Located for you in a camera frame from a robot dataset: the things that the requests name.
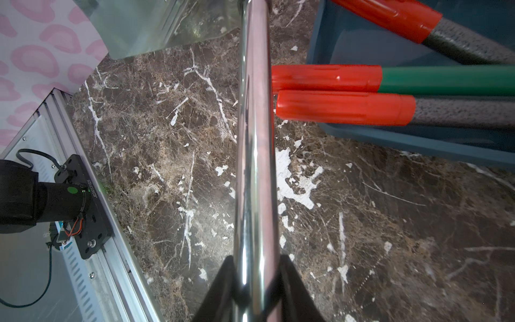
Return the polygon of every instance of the red cap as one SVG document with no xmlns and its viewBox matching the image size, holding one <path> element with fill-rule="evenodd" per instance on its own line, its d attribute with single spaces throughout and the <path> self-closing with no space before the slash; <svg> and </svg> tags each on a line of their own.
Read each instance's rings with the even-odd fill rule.
<svg viewBox="0 0 515 322">
<path fill-rule="evenodd" d="M 284 120 L 360 125 L 406 125 L 415 113 L 411 95 L 283 90 L 276 115 Z"/>
<path fill-rule="evenodd" d="M 321 90 L 377 92 L 383 79 L 381 66 L 276 65 L 272 66 L 272 92 Z"/>
<path fill-rule="evenodd" d="M 415 0 L 333 0 L 334 3 L 420 44 L 442 14 Z"/>
</svg>

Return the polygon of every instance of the black cable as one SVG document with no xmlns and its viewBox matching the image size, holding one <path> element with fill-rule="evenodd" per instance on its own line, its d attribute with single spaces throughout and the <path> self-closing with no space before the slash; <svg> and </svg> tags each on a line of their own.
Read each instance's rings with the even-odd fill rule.
<svg viewBox="0 0 515 322">
<path fill-rule="evenodd" d="M 27 160 L 24 157 L 22 157 L 20 152 L 33 153 L 33 154 L 37 154 L 39 156 L 45 157 L 48 160 L 52 161 L 56 165 L 57 169 L 59 169 L 60 171 L 64 171 L 64 168 L 57 162 L 56 158 L 54 158 L 53 156 L 51 156 L 49 154 L 46 154 L 45 152 L 41 152 L 41 151 L 38 151 L 38 150 L 32 150 L 32 149 L 19 149 L 18 152 L 16 152 L 16 157 L 20 161 L 22 161 L 24 163 L 27 163 L 29 165 L 29 169 L 31 169 L 31 170 L 34 167 L 34 165 L 32 164 L 32 162 L 30 162 L 29 160 Z"/>
<path fill-rule="evenodd" d="M 34 302 L 25 304 L 25 305 L 13 305 L 13 304 L 5 302 L 1 298 L 0 298 L 0 303 L 2 303 L 3 305 L 5 305 L 7 307 L 10 307 L 10 308 L 21 309 L 21 308 L 26 308 L 33 304 L 36 304 L 43 296 L 45 296 L 46 291 L 48 291 L 48 287 L 50 286 L 50 282 L 52 281 L 52 248 L 53 248 L 53 243 L 54 243 L 55 239 L 57 238 L 57 236 L 59 236 L 59 234 L 57 234 L 50 242 L 50 250 L 48 251 L 49 252 L 49 255 L 48 255 L 48 258 L 49 258 L 49 260 L 48 260 L 48 262 L 49 262 L 49 264 L 48 264 L 48 283 L 46 284 L 43 294 L 41 294 L 41 296 L 38 297 L 38 299 L 35 300 Z"/>
</svg>

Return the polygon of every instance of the black mounting bracket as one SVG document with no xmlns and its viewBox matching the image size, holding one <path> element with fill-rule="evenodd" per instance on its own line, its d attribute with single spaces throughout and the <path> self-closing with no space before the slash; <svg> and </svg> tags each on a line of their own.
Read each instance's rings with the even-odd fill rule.
<svg viewBox="0 0 515 322">
<path fill-rule="evenodd" d="M 232 305 L 248 306 L 250 289 L 236 289 L 234 259 L 227 256 L 192 322 L 230 322 Z M 299 273 L 288 255 L 281 255 L 275 278 L 267 290 L 268 305 L 256 321 L 266 322 L 274 307 L 281 302 L 281 322 L 324 322 Z"/>
<path fill-rule="evenodd" d="M 98 187 L 93 185 L 90 175 L 84 167 L 79 155 L 71 155 L 65 162 L 66 170 L 58 171 L 55 176 L 56 183 L 72 183 L 84 187 L 91 193 L 91 204 L 84 215 L 82 231 L 75 236 L 82 259 L 88 259 L 96 253 L 113 234 L 113 229 L 107 213 L 98 198 Z"/>
</svg>

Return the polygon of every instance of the metal rod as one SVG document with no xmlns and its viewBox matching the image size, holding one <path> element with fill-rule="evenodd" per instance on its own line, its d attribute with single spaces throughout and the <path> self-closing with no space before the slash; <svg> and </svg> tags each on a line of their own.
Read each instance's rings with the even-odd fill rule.
<svg viewBox="0 0 515 322">
<path fill-rule="evenodd" d="M 279 263 L 276 161 L 273 148 L 269 4 L 244 0 L 241 29 L 233 321 L 262 321 Z M 276 308 L 268 321 L 279 321 Z"/>
</svg>

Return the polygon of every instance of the blue plastic bin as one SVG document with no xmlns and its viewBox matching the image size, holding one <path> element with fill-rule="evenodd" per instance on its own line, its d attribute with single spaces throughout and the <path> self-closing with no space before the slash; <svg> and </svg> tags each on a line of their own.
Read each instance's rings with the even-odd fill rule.
<svg viewBox="0 0 515 322">
<path fill-rule="evenodd" d="M 505 46 L 515 48 L 515 2 L 422 1 L 444 17 Z M 332 1 L 321 0 L 308 64 L 368 64 L 381 66 L 456 65 L 431 49 L 397 36 Z M 359 126 L 325 124 L 328 134 L 399 150 L 494 166 L 515 171 L 515 131 L 437 126 Z"/>
</svg>

